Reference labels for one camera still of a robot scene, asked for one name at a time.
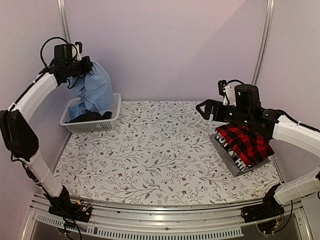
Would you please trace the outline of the light blue long sleeve shirt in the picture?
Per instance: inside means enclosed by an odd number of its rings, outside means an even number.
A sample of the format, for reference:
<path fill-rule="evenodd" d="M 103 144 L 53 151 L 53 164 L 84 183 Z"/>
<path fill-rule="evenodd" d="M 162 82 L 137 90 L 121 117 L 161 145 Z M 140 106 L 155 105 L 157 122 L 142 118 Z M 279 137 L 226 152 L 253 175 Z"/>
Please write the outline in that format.
<path fill-rule="evenodd" d="M 80 101 L 69 107 L 70 120 L 87 112 L 96 112 L 103 115 L 110 111 L 113 104 L 113 89 L 110 75 L 94 59 L 92 70 L 82 76 L 70 77 L 67 79 L 68 89 L 73 90 Z"/>

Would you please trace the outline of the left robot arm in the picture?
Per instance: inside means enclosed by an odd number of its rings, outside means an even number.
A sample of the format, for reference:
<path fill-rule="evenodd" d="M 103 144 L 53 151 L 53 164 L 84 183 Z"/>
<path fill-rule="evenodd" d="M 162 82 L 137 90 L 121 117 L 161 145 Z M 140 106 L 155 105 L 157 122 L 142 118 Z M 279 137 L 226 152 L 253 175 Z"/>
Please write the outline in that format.
<path fill-rule="evenodd" d="M 39 149 L 39 139 L 29 122 L 47 96 L 69 78 L 83 76 L 92 70 L 89 56 L 82 57 L 83 44 L 79 41 L 56 45 L 53 59 L 44 62 L 36 79 L 7 109 L 0 112 L 0 130 L 12 162 L 21 162 L 31 179 L 45 194 L 59 198 L 63 185 L 54 177 Z"/>

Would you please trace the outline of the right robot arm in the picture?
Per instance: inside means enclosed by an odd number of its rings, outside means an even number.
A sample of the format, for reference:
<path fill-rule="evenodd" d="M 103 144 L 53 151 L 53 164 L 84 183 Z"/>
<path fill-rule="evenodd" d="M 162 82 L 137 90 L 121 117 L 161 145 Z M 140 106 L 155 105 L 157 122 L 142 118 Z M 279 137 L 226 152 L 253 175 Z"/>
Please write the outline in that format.
<path fill-rule="evenodd" d="M 225 102 L 207 99 L 196 105 L 196 110 L 205 119 L 233 123 L 268 139 L 282 141 L 303 149 L 315 156 L 320 155 L 320 131 L 294 120 L 279 109 L 264 109 L 261 106 L 259 89 L 255 85 L 239 82 L 234 93 L 227 91 L 228 82 L 218 82 L 219 94 Z M 258 213 L 269 218 L 281 206 L 294 199 L 307 197 L 320 190 L 320 168 L 287 183 L 273 186 L 264 196 Z"/>

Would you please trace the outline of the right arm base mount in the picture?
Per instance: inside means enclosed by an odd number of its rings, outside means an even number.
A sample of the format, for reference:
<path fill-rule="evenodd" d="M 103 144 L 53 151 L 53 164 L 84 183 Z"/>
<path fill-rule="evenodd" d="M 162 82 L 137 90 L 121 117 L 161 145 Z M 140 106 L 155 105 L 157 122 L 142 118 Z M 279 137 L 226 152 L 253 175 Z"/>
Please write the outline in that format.
<path fill-rule="evenodd" d="M 274 234 L 280 225 L 285 210 L 281 204 L 279 204 L 274 196 L 277 188 L 281 184 L 278 183 L 272 186 L 262 199 L 262 203 L 245 206 L 241 209 L 241 217 L 245 223 L 251 223 L 256 221 L 262 221 L 269 218 L 273 218 L 271 221 L 259 223 L 257 225 L 258 230 L 264 235 Z"/>

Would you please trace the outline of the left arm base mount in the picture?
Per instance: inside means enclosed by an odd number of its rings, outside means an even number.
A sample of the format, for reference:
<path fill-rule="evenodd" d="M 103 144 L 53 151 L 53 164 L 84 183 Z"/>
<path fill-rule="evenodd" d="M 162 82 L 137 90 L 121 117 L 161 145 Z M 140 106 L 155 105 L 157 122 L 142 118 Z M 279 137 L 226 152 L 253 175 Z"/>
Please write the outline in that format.
<path fill-rule="evenodd" d="M 84 205 L 71 202 L 68 192 L 62 192 L 58 197 L 51 197 L 48 195 L 46 198 L 50 202 L 48 210 L 50 214 L 79 222 L 89 222 L 92 210 L 89 208 L 84 211 Z"/>

